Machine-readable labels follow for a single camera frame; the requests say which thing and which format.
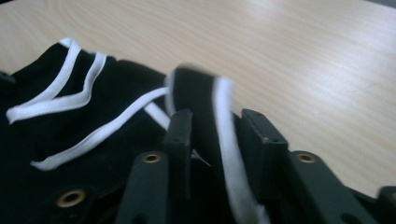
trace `wooden table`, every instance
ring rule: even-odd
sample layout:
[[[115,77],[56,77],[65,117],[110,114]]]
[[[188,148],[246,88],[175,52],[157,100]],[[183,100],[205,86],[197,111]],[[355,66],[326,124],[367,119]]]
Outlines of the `wooden table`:
[[[35,0],[0,6],[12,74],[73,36],[167,73],[193,63],[231,78],[234,112],[262,112],[291,150],[347,186],[396,185],[396,9],[361,0]]]

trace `metal grommet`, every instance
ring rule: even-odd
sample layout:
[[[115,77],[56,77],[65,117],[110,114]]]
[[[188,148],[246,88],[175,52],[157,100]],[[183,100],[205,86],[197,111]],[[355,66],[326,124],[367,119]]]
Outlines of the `metal grommet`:
[[[154,163],[161,160],[161,156],[158,154],[149,154],[143,158],[143,162],[145,163]]]
[[[305,163],[314,163],[317,161],[317,159],[315,159],[315,157],[309,155],[309,154],[305,154],[305,153],[300,153],[297,155],[297,159],[299,161],[305,162]]]
[[[58,198],[56,205],[62,208],[72,207],[84,201],[85,197],[85,191],[82,189],[70,190]]]

